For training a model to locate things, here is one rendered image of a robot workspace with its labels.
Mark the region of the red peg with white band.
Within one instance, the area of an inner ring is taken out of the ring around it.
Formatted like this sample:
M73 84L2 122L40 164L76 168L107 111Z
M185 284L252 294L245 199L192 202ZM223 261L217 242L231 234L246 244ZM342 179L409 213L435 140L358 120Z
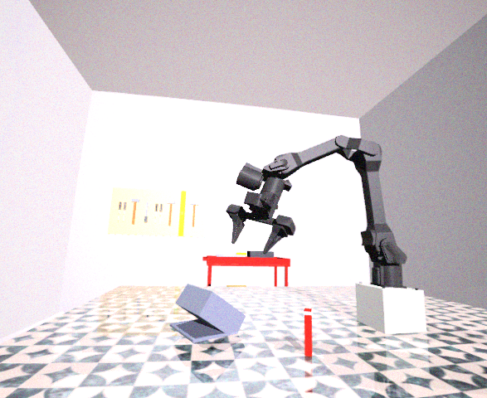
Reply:
M312 308L304 309L305 356L312 357Z

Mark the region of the grey-blue sloped panel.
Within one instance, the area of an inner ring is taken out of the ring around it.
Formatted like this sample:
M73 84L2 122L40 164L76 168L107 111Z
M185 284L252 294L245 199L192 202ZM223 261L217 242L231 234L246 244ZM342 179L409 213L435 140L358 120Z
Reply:
M238 334L246 315L213 291L187 284L175 303L197 317L169 327L195 343Z

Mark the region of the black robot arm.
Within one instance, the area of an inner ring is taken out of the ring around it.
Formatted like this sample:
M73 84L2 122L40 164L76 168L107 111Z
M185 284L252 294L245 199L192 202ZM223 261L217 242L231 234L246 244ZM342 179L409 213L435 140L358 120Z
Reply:
M260 189L262 182L265 182L261 192L267 193L262 195L247 192L244 204L250 206L250 211L258 208L265 210L269 215L275 204L275 196L280 199L283 190L289 192L292 188L290 180L283 179L303 166L333 153L338 153L354 162L354 166L362 178L367 227L365 231L360 232L360 236L361 245L373 262L372 283L370 282L370 284L386 288L407 289L407 286L402 286L402 264L406 263L407 256L397 247L394 234L385 221L379 178L382 163L382 150L379 144L362 138L339 135L301 152L278 155L274 162L264 166L263 169L246 163L239 172L236 184L254 191Z

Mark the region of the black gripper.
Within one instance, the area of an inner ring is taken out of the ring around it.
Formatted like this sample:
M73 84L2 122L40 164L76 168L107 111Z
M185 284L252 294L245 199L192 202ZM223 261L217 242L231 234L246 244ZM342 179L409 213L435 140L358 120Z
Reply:
M241 231L245 226L243 222L245 222L246 219L272 226L270 237L265 244L263 254L266 254L276 243L278 243L284 237L287 238L289 235L293 236L296 231L296 226L292 217L278 215L276 219L272 218L275 210L278 210L278 202L279 198L278 196L275 196L275 204L269 215L267 215L265 210L262 209L253 208L250 213L245 211L242 206L234 204L229 205L229 207L226 209L226 213L232 219L233 224L231 243L233 245L236 243Z

